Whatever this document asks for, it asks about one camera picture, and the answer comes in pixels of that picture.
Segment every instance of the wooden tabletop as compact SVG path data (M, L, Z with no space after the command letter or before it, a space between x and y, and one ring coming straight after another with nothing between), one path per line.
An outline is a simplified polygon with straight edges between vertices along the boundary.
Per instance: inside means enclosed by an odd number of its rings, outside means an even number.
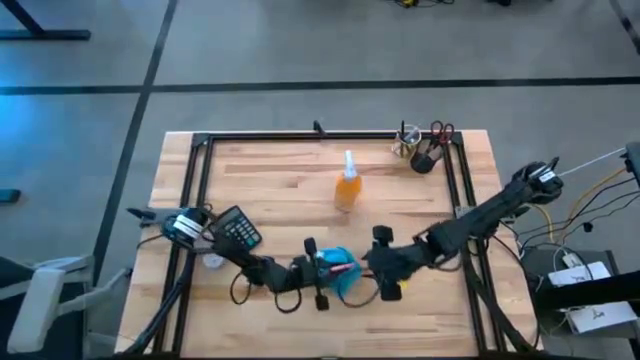
M152 207L177 207L192 133L167 133L160 154ZM465 146L478 202L501 189L486 131L464 131ZM391 141L225 141L217 142L207 202L216 212L239 205L264 237L254 252L288 265L304 254L303 240L313 236L318 248L344 246L361 257L371 246L371 228L391 226L393 245L411 243L411 236L437 221L452 217L443 162L427 175L414 173L391 151ZM344 150L352 150L363 176L355 210L343 214L333 207ZM454 156L457 171L457 157ZM197 184L198 171L194 180ZM464 198L459 171L457 181ZM195 189L192 202L195 202ZM157 230L145 231L142 238ZM499 235L515 250L513 236ZM137 254L133 278L119 332L117 349L126 348L158 309L171 244L155 241ZM489 248L498 301L525 338L533 340L536 321L521 269L497 243ZM458 259L451 261L454 265ZM331 309L315 309L313 288L302 291L300 309L289 315L274 306L273 295L255 289L237 306L229 285L238 268L227 263L218 270L197 260L181 354L185 357L414 357L477 354L462 272L423 268L403 291L400 302L379 298L360 309L349 309L330 294ZM375 284L362 280L347 296L366 299ZM295 303L284 294L281 306ZM172 339L175 309L169 319ZM491 331L485 315L486 333Z

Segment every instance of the orange spray bottle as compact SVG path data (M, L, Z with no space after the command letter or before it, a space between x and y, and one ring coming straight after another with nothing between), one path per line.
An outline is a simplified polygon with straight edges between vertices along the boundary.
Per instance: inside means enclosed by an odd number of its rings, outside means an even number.
M358 194L360 194L360 190L362 190L362 178L356 172L356 166L350 150L344 152L344 158L346 161L345 169L336 184L334 205L336 209L351 211Z

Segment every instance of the concrete floor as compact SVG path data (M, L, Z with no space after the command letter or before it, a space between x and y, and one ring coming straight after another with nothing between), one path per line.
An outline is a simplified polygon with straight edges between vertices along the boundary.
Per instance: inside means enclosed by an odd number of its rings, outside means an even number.
M131 85L127 94L0 95L0 188L23 191L0 207L2 255L22 261L90 253L103 221L139 89L169 0L22 0L51 28L83 27L90 42L0 42L0 94L20 87ZM640 4L622 7L636 27ZM0 28L19 28L0 9ZM607 1L483 0L404 10L379 0L179 0L156 85L275 81L466 80L640 76L640 57ZM132 266L139 239L124 208L150 194L163 135L172 130L327 129L427 125L488 129L503 181L531 160L558 155L568 169L640 140L640 85L456 87L152 93L111 233L102 280ZM620 166L609 158L566 177L550 206L572 201ZM626 191L633 189L630 185ZM612 249L637 270L640 205L577 233L576 249ZM526 215L517 228L541 224ZM92 318L116 336L122 295ZM569 348L545 338L557 354ZM576 355L630 359L625 342L571 339Z

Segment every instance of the black metal frame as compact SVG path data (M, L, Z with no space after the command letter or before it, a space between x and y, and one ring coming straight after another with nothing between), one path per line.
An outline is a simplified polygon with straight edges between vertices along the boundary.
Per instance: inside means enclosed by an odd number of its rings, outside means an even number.
M0 30L0 40L89 40L89 30L45 30L17 0L0 0L26 30Z
M206 152L204 155L204 161L202 164L202 172L200 174L200 183L198 186L198 194L196 205L204 205L206 198L206 190L208 185L209 173L211 169L211 162L213 158L213 148L216 141L224 140L239 140L239 141L264 141L264 140L376 140L385 139L393 140L396 136L394 131L384 132L372 132L372 131L342 131L342 132L324 132L320 129L317 132L252 132L252 133L195 133L192 137L191 149L189 152L189 160L187 163L187 170L185 174L185 182L183 184L182 194L180 198L180 207L188 206L189 196L191 194L191 188L193 183L194 170L196 165L196 159L198 157L199 150L204 146ZM423 138L428 139L431 137L430 132L423 132ZM462 133L456 132L452 137L452 147L456 149L460 162L460 172L465 188L465 195L469 206L476 205L475 194L473 190L473 182L471 179L471 172L469 169L469 163L464 147L464 140ZM449 194L451 197L451 205L455 213L461 208L460 194L456 185L455 170L452 162L451 150L449 147L444 148L443 161L445 164L445 172L447 175L447 184L449 187ZM477 242L478 249L483 247L481 241ZM162 301L166 301L170 295L171 290L174 288L176 279L176 271L178 267L178 260L180 257L180 249L177 245L173 245L171 253L169 255L169 263L167 266L167 275L165 278L164 291L162 294ZM493 281L491 278L491 271L487 259L487 254L482 251L478 251L478 259L481 270L481 277L484 279L484 285L489 295L495 299L495 290L493 287ZM461 252L461 261L465 266L473 266L471 255L468 249L464 249ZM175 324L173 342L171 344L171 352L179 354L182 347L182 340L184 336L184 329L186 326L186 316L189 305L189 294L191 292L191 275L193 272L195 263L195 255L189 254L186 259L185 267L183 271L188 271L189 281L182 284L180 305L178 307L177 320ZM479 352L488 350L486 335L482 324L482 315L480 311L480 302L476 292L467 285L467 292L469 294L469 306L471 310L471 319L473 322L473 329L476 337L476 344ZM503 332L499 325L492 320L492 327L494 338L496 339L496 348L498 351L506 352L507 347L503 337ZM156 336L154 338L152 353L158 354L163 352L164 342L166 335L166 322L164 322Z

